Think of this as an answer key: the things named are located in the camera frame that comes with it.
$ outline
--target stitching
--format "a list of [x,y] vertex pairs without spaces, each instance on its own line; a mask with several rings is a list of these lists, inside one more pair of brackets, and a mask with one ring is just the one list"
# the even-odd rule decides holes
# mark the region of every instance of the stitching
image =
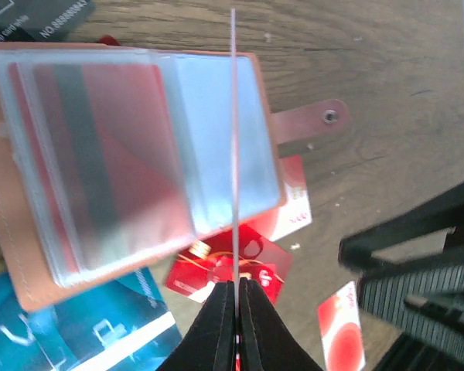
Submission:
[[26,289],[26,294],[28,295],[28,298],[30,300],[37,301],[31,295],[29,285],[28,285],[28,283],[26,281],[26,276],[24,275],[24,271],[22,270],[21,260],[19,259],[19,255],[17,254],[17,246],[15,245],[14,237],[12,236],[12,232],[10,231],[9,223],[7,222],[7,219],[5,218],[5,214],[4,214],[4,211],[3,211],[3,203],[2,203],[1,198],[0,198],[0,217],[2,218],[3,223],[5,225],[5,229],[7,230],[7,236],[9,237],[10,244],[12,245],[12,251],[14,253],[15,261],[17,262],[17,264],[19,266],[19,272],[21,274],[21,279],[22,279],[22,283],[24,284],[24,288]]
[[213,364],[217,363],[217,355],[218,355],[218,347],[220,345],[220,339],[222,338],[222,328],[223,328],[223,320],[225,319],[225,305],[227,303],[227,295],[229,292],[229,285],[226,284],[225,295],[223,296],[223,307],[222,307],[222,320],[220,321],[220,334],[218,335],[217,340],[217,348],[215,349],[215,359],[213,360]]

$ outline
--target black card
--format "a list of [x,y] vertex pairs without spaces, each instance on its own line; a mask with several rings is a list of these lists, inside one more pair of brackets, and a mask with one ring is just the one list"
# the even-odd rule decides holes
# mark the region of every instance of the black card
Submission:
[[94,10],[91,0],[0,0],[0,42],[56,42]]

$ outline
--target card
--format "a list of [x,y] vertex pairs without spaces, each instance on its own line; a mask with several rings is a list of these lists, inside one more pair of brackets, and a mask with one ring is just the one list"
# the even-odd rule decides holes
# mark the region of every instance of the card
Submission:
[[364,358],[363,334],[352,281],[318,307],[326,371],[360,371]]
[[[49,155],[40,151],[45,147],[37,137],[41,132],[32,124],[17,67],[12,67],[56,233],[65,241],[59,260],[65,259],[71,271],[77,261],[94,269],[193,234],[186,195],[179,188],[175,143],[175,154],[169,155],[173,134],[157,66],[37,65],[33,72],[45,115],[41,138],[51,140]],[[49,177],[52,164],[56,183]],[[59,192],[64,197],[55,199]],[[70,235],[65,221],[74,227]]]
[[62,41],[93,10],[91,0],[0,0],[0,42]]
[[[21,78],[19,75],[19,70],[16,63],[13,63],[9,67],[9,75],[14,86],[15,90],[15,97],[17,99],[17,103],[22,115],[22,122],[24,125],[24,131],[26,132],[27,139],[29,140],[29,146],[32,152],[32,161],[36,164],[37,172],[39,173],[38,179],[35,181],[39,182],[39,188],[43,188],[43,193],[37,192],[36,197],[44,197],[46,198],[46,202],[49,208],[49,216],[53,221],[54,232],[58,236],[58,246],[59,251],[56,254],[59,260],[63,260],[63,266],[67,266],[67,269],[71,272],[76,272],[79,270],[79,267],[76,262],[76,258],[73,254],[73,251],[70,246],[70,240],[67,235],[66,228],[62,221],[62,213],[60,208],[56,202],[55,192],[53,190],[52,183],[49,179],[48,168],[46,166],[46,162],[43,158],[41,152],[41,144],[36,136],[36,131],[34,128],[34,124],[32,122],[31,112],[29,110],[29,106],[26,100],[26,94],[22,89]],[[54,94],[55,90],[50,90],[49,94]],[[55,110],[55,105],[49,105],[50,110]],[[71,178],[70,182],[75,182],[75,178]],[[82,194],[79,192],[74,193],[77,197],[81,197]],[[79,207],[81,208],[84,203],[79,203]],[[85,226],[89,223],[89,220],[85,220]]]
[[[165,285],[194,301],[204,302],[217,282],[234,279],[232,231],[193,244],[180,253]],[[256,280],[275,303],[292,256],[249,226],[240,226],[239,275]]]
[[247,222],[250,228],[270,241],[279,240],[312,222],[301,156],[281,158],[280,169],[287,203]]
[[181,339],[146,268],[33,313],[0,276],[0,370],[151,371]]
[[[162,59],[172,125],[196,230],[205,237],[232,225],[230,60],[224,53],[173,53]],[[240,220],[285,203],[273,121],[254,58],[237,55]]]

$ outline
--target black plastic object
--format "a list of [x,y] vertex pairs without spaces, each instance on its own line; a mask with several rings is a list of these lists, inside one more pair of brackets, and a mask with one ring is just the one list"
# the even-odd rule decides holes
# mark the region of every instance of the black plastic object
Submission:
[[[371,254],[444,229],[440,254],[393,263]],[[339,262],[363,272],[359,306],[464,363],[464,183],[342,240]]]
[[402,334],[373,371],[464,371],[464,365]]
[[242,278],[236,343],[234,284],[219,283],[158,371],[322,371],[292,338],[258,282]]

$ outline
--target red paper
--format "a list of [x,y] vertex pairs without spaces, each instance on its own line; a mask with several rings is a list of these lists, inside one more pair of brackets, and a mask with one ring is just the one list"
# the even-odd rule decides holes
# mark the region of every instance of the red paper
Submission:
[[363,335],[350,282],[318,307],[326,371],[360,371],[365,364]]

